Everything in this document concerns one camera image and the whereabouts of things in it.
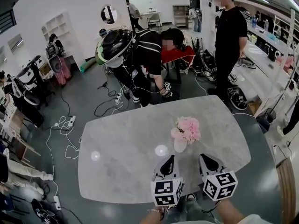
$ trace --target gray marble table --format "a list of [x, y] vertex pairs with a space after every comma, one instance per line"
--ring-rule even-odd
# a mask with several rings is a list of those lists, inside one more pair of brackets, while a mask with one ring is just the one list
[[[171, 137], [178, 117], [199, 120], [201, 139], [176, 153]], [[207, 153], [238, 171], [250, 162], [243, 133], [217, 96], [183, 99], [118, 113], [86, 124], [80, 145], [78, 179], [82, 197], [107, 203], [152, 202], [150, 182], [156, 165], [175, 154], [186, 185], [183, 195], [202, 183], [198, 156]]]

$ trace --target pink object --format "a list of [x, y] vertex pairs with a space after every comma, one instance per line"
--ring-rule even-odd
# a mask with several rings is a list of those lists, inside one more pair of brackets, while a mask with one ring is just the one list
[[171, 130], [176, 150], [178, 145], [186, 146], [187, 144], [192, 144], [195, 140], [200, 140], [199, 121], [197, 119], [181, 117], [176, 124], [177, 128]]
[[[283, 58], [281, 56], [277, 56], [276, 62], [280, 65], [282, 62], [282, 59]], [[293, 63], [294, 63], [294, 57], [288, 56], [288, 58], [286, 59], [286, 62], [285, 62], [285, 66], [284, 66], [285, 72], [288, 72], [288, 69], [290, 68], [290, 66], [293, 66]]]
[[62, 69], [61, 69], [61, 72], [54, 73], [54, 74], [56, 76], [58, 83], [60, 85], [64, 85], [64, 84], [66, 84], [66, 80], [71, 78], [71, 72], [70, 72], [69, 68], [67, 68], [64, 59], [61, 57], [59, 59], [61, 62]]

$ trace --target black pants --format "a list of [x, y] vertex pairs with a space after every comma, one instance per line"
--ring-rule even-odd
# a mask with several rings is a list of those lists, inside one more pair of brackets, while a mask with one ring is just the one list
[[290, 120], [288, 126], [285, 127], [282, 130], [282, 132], [284, 134], [289, 133], [295, 127], [295, 125], [298, 123], [298, 121], [299, 121], [299, 101], [297, 101], [297, 103], [295, 105], [295, 108], [294, 108], [294, 111], [292, 113], [291, 120]]
[[39, 127], [43, 123], [43, 116], [31, 104], [29, 104], [24, 97], [14, 100], [14, 105], [21, 111], [35, 126]]
[[229, 80], [228, 76], [232, 72], [235, 64], [239, 59], [239, 55], [230, 55], [229, 53], [219, 52], [216, 50], [215, 60], [217, 66], [217, 95], [224, 100], [227, 97]]
[[135, 97], [139, 98], [140, 104], [143, 107], [150, 103], [150, 93], [148, 92], [150, 91], [150, 81], [142, 73], [141, 69], [138, 69], [138, 74], [134, 77], [134, 81], [131, 74], [128, 74], [122, 66], [114, 68], [113, 73], [121, 83], [133, 92]]
[[143, 30], [143, 28], [138, 23], [139, 18], [133, 18], [133, 17], [130, 16], [130, 20], [131, 20], [133, 31], [135, 31], [135, 29]]

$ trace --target white vase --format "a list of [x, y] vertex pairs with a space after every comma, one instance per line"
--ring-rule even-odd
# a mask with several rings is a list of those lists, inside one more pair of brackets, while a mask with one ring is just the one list
[[187, 142], [179, 142], [174, 140], [174, 150], [178, 153], [182, 153], [187, 147]]

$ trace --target round mirror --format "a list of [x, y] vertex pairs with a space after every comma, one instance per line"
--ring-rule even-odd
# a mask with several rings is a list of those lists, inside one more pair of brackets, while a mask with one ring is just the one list
[[113, 24], [117, 20], [117, 12], [112, 6], [105, 6], [101, 12], [102, 20], [107, 24]]

